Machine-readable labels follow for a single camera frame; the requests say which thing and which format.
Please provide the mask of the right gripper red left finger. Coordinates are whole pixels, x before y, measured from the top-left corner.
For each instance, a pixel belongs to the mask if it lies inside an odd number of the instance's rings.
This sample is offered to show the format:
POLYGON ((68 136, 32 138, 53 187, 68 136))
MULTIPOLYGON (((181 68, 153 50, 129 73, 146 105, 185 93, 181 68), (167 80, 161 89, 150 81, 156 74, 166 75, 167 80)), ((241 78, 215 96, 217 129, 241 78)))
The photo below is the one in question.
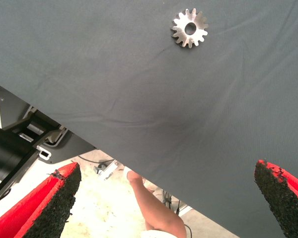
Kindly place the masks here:
POLYGON ((80 182, 79 163, 56 169, 0 217, 0 238, 59 238, 80 182))

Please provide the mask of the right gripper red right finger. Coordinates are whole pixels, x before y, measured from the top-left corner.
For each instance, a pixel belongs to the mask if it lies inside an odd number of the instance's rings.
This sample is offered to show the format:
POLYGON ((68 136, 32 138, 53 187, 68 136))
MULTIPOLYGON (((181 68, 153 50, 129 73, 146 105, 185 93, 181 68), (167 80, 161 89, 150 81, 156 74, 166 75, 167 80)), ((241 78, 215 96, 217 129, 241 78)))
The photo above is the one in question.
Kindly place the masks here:
POLYGON ((254 178, 285 237, 298 238, 298 178, 266 160, 257 161, 254 178))

